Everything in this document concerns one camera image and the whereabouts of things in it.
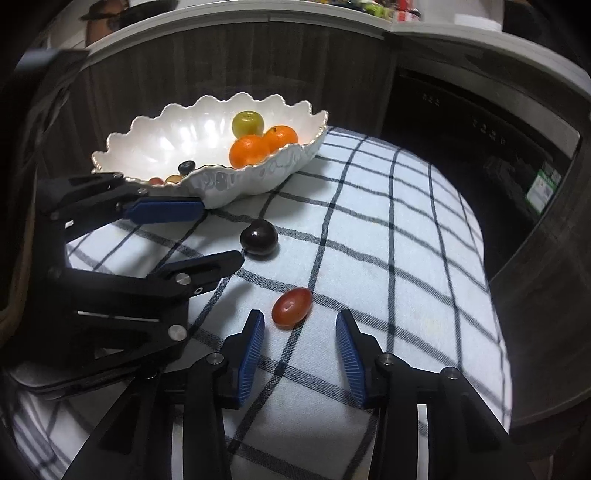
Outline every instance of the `metal screw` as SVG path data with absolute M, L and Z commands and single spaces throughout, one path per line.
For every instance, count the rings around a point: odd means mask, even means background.
M 179 285 L 189 285 L 191 283 L 191 277 L 184 272 L 177 273 L 177 276 L 174 277 L 174 279 Z
M 391 353 L 382 353 L 378 356 L 378 362 L 383 365 L 393 365 L 395 361 L 395 357 Z
M 168 336 L 175 342 L 182 342 L 187 338 L 187 329 L 182 325 L 171 325 L 168 327 Z
M 47 271 L 47 276 L 52 280 L 57 280 L 60 278 L 60 275 L 61 269 L 57 267 L 50 267 L 50 269 Z
M 441 373 L 450 380 L 457 380 L 462 375 L 462 373 L 455 367 L 445 367 Z
M 221 353 L 215 352 L 210 353 L 207 356 L 207 363 L 210 365 L 219 365 L 223 362 L 223 355 Z

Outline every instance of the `blueberry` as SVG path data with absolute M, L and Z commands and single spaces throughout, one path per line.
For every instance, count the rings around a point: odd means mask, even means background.
M 189 175 L 193 170 L 195 170 L 195 162 L 193 160 L 184 161 L 178 166 L 178 172 L 183 177 Z

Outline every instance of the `blue gripper pad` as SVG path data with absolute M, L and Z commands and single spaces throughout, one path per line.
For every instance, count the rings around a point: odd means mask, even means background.
M 255 378 L 256 365 L 261 356 L 262 341 L 265 338 L 265 317 L 259 312 L 252 336 L 246 346 L 242 363 L 238 369 L 238 401 L 240 405 L 251 394 L 252 382 Z
M 136 202 L 127 208 L 124 218 L 137 225 L 147 223 L 191 222 L 203 216 L 200 200 Z
M 336 342 L 345 366 L 351 393 L 355 400 L 363 405 L 365 402 L 365 371 L 342 313 L 336 316 Z

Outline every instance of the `white fruit bowl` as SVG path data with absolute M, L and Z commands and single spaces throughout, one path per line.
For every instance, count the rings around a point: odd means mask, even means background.
M 273 125 L 292 127 L 299 144 L 286 145 L 257 165 L 232 168 L 228 160 L 236 140 L 232 120 L 244 110 L 260 113 L 265 130 Z M 310 102 L 286 105 L 280 95 L 264 100 L 254 100 L 247 93 L 229 100 L 206 95 L 192 106 L 167 105 L 156 118 L 138 116 L 126 134 L 110 134 L 107 151 L 92 154 L 93 173 L 120 171 L 151 194 L 199 196 L 206 209 L 218 208 L 238 196 L 268 192 L 304 167 L 324 141 L 327 120 L 324 110 L 312 115 Z M 187 160 L 193 160 L 196 169 L 182 181 L 148 183 L 153 177 L 165 180 L 178 174 L 178 165 Z

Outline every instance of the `table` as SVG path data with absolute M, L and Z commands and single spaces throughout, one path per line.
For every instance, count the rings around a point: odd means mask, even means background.
M 192 338 L 168 366 L 188 367 L 218 349 L 251 309 L 265 315 L 251 396 L 224 413 L 236 480 L 366 478 L 377 416 L 359 409 L 348 390 L 335 343 L 343 308 L 412 367 L 460 368 L 508 429 L 511 375 L 478 222 L 434 167 L 394 145 L 332 128 L 317 157 L 267 194 L 213 210 L 199 226 L 119 221 L 75 240 L 68 255 L 74 268 L 143 277 L 166 261 L 240 249 L 240 232 L 259 216 L 276 226 L 278 250 L 247 257 L 214 292 L 192 298 Z M 280 330 L 272 305 L 295 286 L 313 291 L 312 311 Z M 14 392 L 15 438 L 42 478 L 61 478 L 123 388 L 59 402 Z M 420 479 L 427 478 L 426 422 L 419 406 Z M 179 454 L 175 441 L 173 478 Z

